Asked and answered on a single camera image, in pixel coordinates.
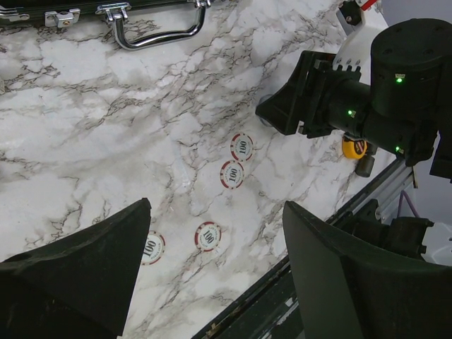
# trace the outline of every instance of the black case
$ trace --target black case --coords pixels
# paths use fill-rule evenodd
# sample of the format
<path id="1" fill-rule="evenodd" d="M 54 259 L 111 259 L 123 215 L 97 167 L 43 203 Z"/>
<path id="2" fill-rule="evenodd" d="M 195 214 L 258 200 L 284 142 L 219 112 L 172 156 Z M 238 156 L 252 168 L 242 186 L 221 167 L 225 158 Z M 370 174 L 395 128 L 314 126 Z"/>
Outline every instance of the black case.
<path id="1" fill-rule="evenodd" d="M 211 2 L 213 0 L 0 0 L 0 25 L 38 22 L 47 27 L 69 28 L 76 25 L 80 17 L 99 16 L 112 26 L 119 45 L 124 49 L 135 50 L 198 34 Z M 189 4 L 196 9 L 194 24 L 188 30 L 149 35 L 133 42 L 125 38 L 124 22 L 131 11 L 177 4 L 187 4 L 188 11 Z"/>

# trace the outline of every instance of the white robot part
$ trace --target white robot part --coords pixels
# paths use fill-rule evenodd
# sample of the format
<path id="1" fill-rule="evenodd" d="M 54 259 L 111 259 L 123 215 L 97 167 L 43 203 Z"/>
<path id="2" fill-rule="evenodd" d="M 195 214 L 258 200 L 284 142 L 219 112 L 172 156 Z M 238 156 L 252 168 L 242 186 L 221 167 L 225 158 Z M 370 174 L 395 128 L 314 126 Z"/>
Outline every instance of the white robot part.
<path id="1" fill-rule="evenodd" d="M 336 54 L 333 62 L 334 70 L 342 66 L 343 69 L 351 67 L 352 71 L 356 71 L 356 68 L 363 65 L 370 57 L 370 48 L 375 37 L 388 27 L 375 5 L 366 11 L 361 11 L 361 21 L 353 28 L 353 32 L 348 35 Z"/>
<path id="2" fill-rule="evenodd" d="M 427 248 L 421 254 L 426 262 L 452 266 L 452 226 L 435 222 L 427 228 L 422 245 Z"/>

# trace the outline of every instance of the marble countertop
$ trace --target marble countertop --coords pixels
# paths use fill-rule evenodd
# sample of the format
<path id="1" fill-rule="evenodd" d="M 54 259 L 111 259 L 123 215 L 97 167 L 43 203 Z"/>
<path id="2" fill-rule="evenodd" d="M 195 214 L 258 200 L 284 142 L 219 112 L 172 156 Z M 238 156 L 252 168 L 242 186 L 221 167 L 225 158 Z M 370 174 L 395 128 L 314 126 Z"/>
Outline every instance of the marble countertop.
<path id="1" fill-rule="evenodd" d="M 166 247 L 141 266 L 124 338 L 198 332 L 287 254 L 286 200 L 326 219 L 369 182 L 343 157 L 340 132 L 284 137 L 254 114 L 302 50 L 338 50 L 338 2 L 217 1 L 195 38 L 139 52 L 96 19 L 2 28 L 0 261 L 147 197 Z M 137 37 L 193 18 L 166 8 L 131 15 L 128 28 Z M 254 154 L 230 190 L 220 170 L 238 133 Z M 379 151 L 373 175 L 392 160 Z M 222 232 L 213 251 L 195 245 L 205 222 Z"/>

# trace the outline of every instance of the cable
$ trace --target cable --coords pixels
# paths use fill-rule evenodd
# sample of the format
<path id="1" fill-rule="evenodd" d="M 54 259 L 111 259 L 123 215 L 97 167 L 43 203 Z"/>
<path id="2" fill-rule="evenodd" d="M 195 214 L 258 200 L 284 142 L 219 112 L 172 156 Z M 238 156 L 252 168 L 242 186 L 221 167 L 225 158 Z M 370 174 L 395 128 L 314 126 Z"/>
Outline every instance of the cable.
<path id="1" fill-rule="evenodd" d="M 405 191 L 400 192 L 400 198 L 398 199 L 397 218 L 400 217 L 400 212 L 402 211 L 403 197 L 405 197 L 412 214 L 414 214 L 416 218 L 420 218 L 419 213 L 416 211 L 415 206 L 413 205 L 410 197 L 408 196 L 407 192 L 405 192 Z"/>

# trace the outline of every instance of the yellow tape roll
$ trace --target yellow tape roll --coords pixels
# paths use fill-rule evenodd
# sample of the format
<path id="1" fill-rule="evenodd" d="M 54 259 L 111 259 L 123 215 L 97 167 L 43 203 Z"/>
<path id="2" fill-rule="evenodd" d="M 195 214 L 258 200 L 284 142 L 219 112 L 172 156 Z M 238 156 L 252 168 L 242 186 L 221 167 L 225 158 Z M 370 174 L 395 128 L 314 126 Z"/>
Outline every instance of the yellow tape roll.
<path id="1" fill-rule="evenodd" d="M 364 140 L 353 141 L 349 138 L 344 138 L 342 151 L 347 159 L 361 159 L 366 154 L 367 142 Z"/>

